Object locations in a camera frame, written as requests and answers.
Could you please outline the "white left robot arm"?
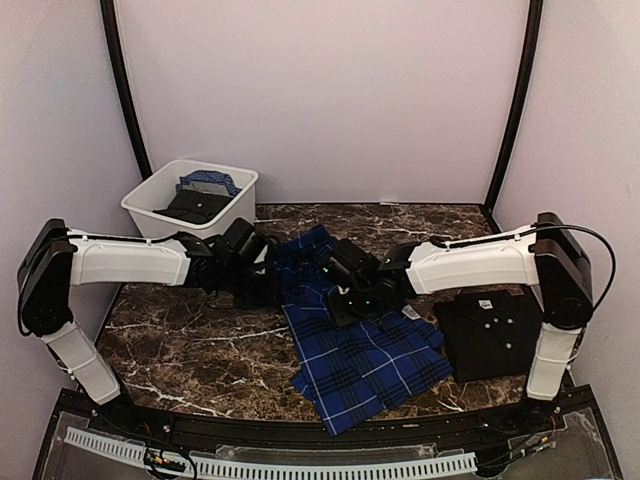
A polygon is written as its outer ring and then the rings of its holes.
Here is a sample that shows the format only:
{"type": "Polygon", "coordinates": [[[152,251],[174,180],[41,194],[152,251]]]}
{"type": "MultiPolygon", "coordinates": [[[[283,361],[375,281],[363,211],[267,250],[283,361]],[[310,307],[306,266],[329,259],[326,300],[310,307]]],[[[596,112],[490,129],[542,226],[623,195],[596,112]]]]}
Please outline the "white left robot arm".
{"type": "Polygon", "coordinates": [[[164,238],[91,234],[48,220],[17,272],[19,333],[39,338],[120,436],[141,427],[140,412],[124,399],[122,381],[88,339],[69,305],[70,291],[88,284],[147,283],[225,292],[238,307],[271,306],[277,297],[269,262],[275,238],[238,218],[202,239],[179,231],[164,238]]]}

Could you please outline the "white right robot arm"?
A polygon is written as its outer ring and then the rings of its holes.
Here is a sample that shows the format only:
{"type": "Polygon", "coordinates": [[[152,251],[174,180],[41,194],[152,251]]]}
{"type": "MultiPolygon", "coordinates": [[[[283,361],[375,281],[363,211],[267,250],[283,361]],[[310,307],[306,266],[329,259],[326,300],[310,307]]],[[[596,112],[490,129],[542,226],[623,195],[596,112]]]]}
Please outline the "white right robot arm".
{"type": "Polygon", "coordinates": [[[499,284],[538,287],[542,325],[527,398],[510,413],[511,426],[530,434],[547,420],[546,401],[558,394],[579,340],[603,302],[593,296],[591,261],[575,233],[604,239],[586,227],[563,223],[552,212],[508,232],[465,240],[433,236],[400,244],[383,258],[341,239],[321,264],[336,286],[328,295],[330,317],[343,327],[444,290],[499,284]]]}

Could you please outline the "blue plaid long sleeve shirt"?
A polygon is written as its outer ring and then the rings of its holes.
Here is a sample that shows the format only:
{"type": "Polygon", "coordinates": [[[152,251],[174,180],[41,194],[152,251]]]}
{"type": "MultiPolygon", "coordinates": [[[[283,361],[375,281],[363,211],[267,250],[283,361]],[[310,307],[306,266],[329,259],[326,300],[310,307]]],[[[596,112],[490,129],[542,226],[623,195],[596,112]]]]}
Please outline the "blue plaid long sleeve shirt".
{"type": "Polygon", "coordinates": [[[274,262],[300,366],[291,382],[331,436],[402,406],[453,372],[439,352],[442,333],[416,314],[388,310],[373,321],[333,323],[329,296],[338,287],[321,263],[336,245],[317,225],[282,245],[274,262]]]}

